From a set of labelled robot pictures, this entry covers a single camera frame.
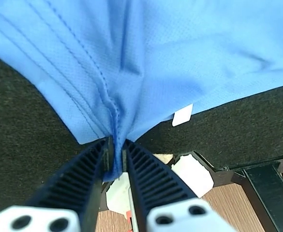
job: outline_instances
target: wooden floor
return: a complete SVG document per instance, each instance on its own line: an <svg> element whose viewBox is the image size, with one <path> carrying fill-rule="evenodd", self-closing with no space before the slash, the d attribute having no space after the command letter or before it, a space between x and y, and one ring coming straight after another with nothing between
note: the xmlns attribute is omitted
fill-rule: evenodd
<svg viewBox="0 0 283 232"><path fill-rule="evenodd" d="M237 231L264 231L241 186L232 184L217 187L203 198ZM99 213L97 232L127 232L129 228L123 215L111 211Z"/></svg>

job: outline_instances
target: white label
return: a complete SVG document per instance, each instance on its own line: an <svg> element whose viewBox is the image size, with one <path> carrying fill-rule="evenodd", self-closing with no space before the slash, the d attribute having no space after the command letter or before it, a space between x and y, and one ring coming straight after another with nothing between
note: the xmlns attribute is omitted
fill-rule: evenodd
<svg viewBox="0 0 283 232"><path fill-rule="evenodd" d="M174 119L172 120L172 126L175 127L177 125L190 121L192 110L193 110L193 104L190 104L176 111L174 115Z"/></svg>

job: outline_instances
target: stitching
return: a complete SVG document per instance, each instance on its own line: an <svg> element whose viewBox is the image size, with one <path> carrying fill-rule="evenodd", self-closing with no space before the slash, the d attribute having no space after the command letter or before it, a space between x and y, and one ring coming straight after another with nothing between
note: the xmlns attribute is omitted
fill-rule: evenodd
<svg viewBox="0 0 283 232"><path fill-rule="evenodd" d="M85 115L83 114L83 112L81 111L80 107L78 104L76 104L75 100L70 96L70 94L61 86L61 84L58 83L58 81L56 81L54 78L52 78L52 76L38 63L36 63L26 52L24 52L21 47L16 44L13 40L11 40L2 30L0 30L0 33L7 38L14 46L16 46L29 60L31 60L35 65L37 65L41 70L43 70L55 83L57 83L58 86L60 86L64 92L67 94L67 96L73 101L73 103L76 105L76 107L78 108L78 110L80 111L80 113L82 114L82 116L84 117L84 119L86 120L86 122L88 123L88 125L90 126L90 128L92 129L92 131L95 133L96 137L99 139L98 134L96 133L96 131L93 129L92 125L89 123L89 121L87 120L87 118L85 117Z"/></svg>
<svg viewBox="0 0 283 232"><path fill-rule="evenodd" d="M86 68L81 64L81 62L77 59L77 57L74 55L74 53L71 51L71 49L69 49L69 47L67 46L67 44L59 37L58 34L56 34L56 32L54 31L54 29L51 27L51 25L50 25L49 23L47 23L47 22L42 18L41 14L39 14L39 12L33 7L33 5L32 5L31 3L29 3L29 2L26 1L26 0L24 0L24 2L25 2L25 3L37 14L37 16L49 27L49 29L55 34L55 36L57 37L57 39L60 41L60 43L67 49L67 51L71 54L71 56L75 59L75 61L77 61L77 63L80 65L80 67L83 69L83 71L90 77L89 72L88 72L88 71L86 70ZM104 104L104 102L103 102L103 100L102 100L101 93L100 93L100 91L99 91L99 89L98 89L96 83L95 83L95 87L97 88L97 92L98 92L99 95L100 95L100 99L101 99L103 105L106 107L106 105ZM101 126L104 128L105 132L108 131L108 129L107 129L103 124L102 124Z"/></svg>
<svg viewBox="0 0 283 232"><path fill-rule="evenodd" d="M9 23L18 33L20 33L35 49L37 49L37 51L40 52L40 54L65 78L65 80L75 89L75 91L82 97L82 99L86 102L87 106L90 108L90 110L93 112L91 106L87 103L87 101L84 99L84 97L82 96L82 94L78 91L78 89L71 83L71 81L67 78L66 75L64 75L64 73L62 71L60 71L55 65L54 63L45 56L44 53L41 52L41 50L20 30L18 29L16 26L14 26L14 24L9 21L7 18L5 18L1 13L0 13L0 17L3 18L3 20L5 20L7 23ZM108 131L104 125L102 125L102 127L104 128L104 130L102 130L102 128L100 127L100 125L97 125L93 120L92 122L101 130L102 133L106 134L106 131Z"/></svg>
<svg viewBox="0 0 283 232"><path fill-rule="evenodd" d="M98 64L95 62L95 60L93 59L93 57L89 54L89 52L87 51L87 49L85 48L85 46L81 43L81 41L77 38L76 34L73 32L73 30L71 29L70 26L68 26L68 24L66 23L66 21L63 19L63 17L57 12L57 10L55 9L55 7L52 6L51 2L48 1L48 0L44 0L49 8L54 12L54 14L57 15L57 17L59 18L59 20L64 24L64 26L68 29L68 31L71 33L71 35L76 39L76 41L78 42L78 44L81 46L81 48L83 49L83 51L88 55L88 57L90 58L90 60L93 62L94 66L96 67L96 69L99 71L100 75L101 75L101 78L103 80L103 84L104 84L104 87L106 89L106 94L107 94L107 97L108 99L110 100L113 108L115 109L116 111L116 120L115 120L115 124L116 124L116 129L114 131L114 133L116 134L116 140L118 142L118 144L120 144L120 140L119 140L119 109L117 108L117 105L116 103L114 102L113 99L111 99L110 95L109 95L109 91L108 91L108 85L107 85L107 82L106 82L106 79L103 75L103 72L101 71L101 69L99 68Z"/></svg>

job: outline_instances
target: white plastic piece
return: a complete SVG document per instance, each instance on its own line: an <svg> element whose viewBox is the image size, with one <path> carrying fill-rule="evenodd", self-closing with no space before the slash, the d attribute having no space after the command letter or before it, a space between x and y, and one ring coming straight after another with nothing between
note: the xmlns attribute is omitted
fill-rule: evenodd
<svg viewBox="0 0 283 232"><path fill-rule="evenodd" d="M172 126L175 127L177 125L190 121L192 110L193 110L193 104L190 104L176 111L174 115L174 119L172 120Z"/></svg>
<svg viewBox="0 0 283 232"><path fill-rule="evenodd" d="M112 183L106 193L108 209L123 214L126 219L126 212L130 211L128 193L130 186L128 173L122 173L122 175Z"/></svg>
<svg viewBox="0 0 283 232"><path fill-rule="evenodd" d="M209 171L191 154L181 156L180 160L171 167L197 197L204 196L213 188L213 180Z"/></svg>
<svg viewBox="0 0 283 232"><path fill-rule="evenodd" d="M22 216L30 216L28 225L19 230L13 229L12 224ZM68 221L63 232L81 231L78 214L73 210L14 205L0 212L0 232L50 232L52 222L60 218Z"/></svg>
<svg viewBox="0 0 283 232"><path fill-rule="evenodd" d="M169 224L160 224L160 217L167 217ZM147 232L236 232L226 221L224 221L209 204L198 198L163 205L153 208L147 217Z"/></svg>
<svg viewBox="0 0 283 232"><path fill-rule="evenodd" d="M131 206L132 229L134 232L139 232L131 188L128 189L128 195L129 195L130 206Z"/></svg>

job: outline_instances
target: screw hole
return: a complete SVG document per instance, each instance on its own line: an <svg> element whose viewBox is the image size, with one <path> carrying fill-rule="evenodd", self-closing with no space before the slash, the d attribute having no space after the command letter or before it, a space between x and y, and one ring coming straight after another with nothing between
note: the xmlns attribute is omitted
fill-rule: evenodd
<svg viewBox="0 0 283 232"><path fill-rule="evenodd" d="M68 220L65 218L59 218L53 221L50 225L50 230L52 232L61 232L68 226Z"/></svg>
<svg viewBox="0 0 283 232"><path fill-rule="evenodd" d="M159 225L167 225L173 222L173 219L171 217L167 216L160 216L156 218L156 223Z"/></svg>
<svg viewBox="0 0 283 232"><path fill-rule="evenodd" d="M31 220L31 217L28 215L21 216L17 218L16 220L14 220L14 222L12 223L12 228L14 230L23 229L24 227L28 226L28 224L30 223L30 220Z"/></svg>
<svg viewBox="0 0 283 232"><path fill-rule="evenodd" d="M203 214L206 213L204 208L197 206L197 205L191 206L189 208L189 212L190 212L191 215L203 215Z"/></svg>

